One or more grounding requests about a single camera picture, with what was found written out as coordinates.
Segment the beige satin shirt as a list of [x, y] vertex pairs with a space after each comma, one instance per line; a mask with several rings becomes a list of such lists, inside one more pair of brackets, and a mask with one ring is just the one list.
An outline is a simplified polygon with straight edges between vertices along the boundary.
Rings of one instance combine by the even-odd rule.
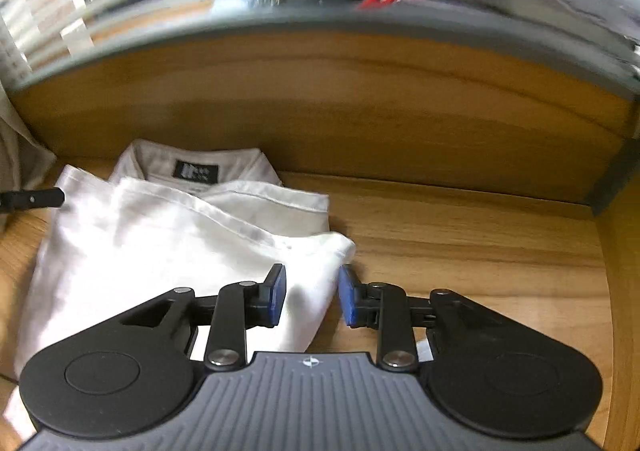
[[286, 188], [257, 149], [193, 152], [134, 141], [110, 177], [66, 166], [22, 310], [13, 358], [39, 350], [178, 286], [200, 296], [286, 270], [277, 327], [247, 349], [306, 350], [355, 243], [330, 228], [330, 200]]

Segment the beige garment pile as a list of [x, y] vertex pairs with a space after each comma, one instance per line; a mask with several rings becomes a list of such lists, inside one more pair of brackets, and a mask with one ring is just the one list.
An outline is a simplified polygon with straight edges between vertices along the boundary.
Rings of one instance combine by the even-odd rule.
[[[32, 136], [4, 88], [1, 88], [0, 127], [1, 192], [41, 190], [39, 186], [54, 165], [56, 155]], [[1, 232], [6, 230], [12, 214], [1, 214]]]

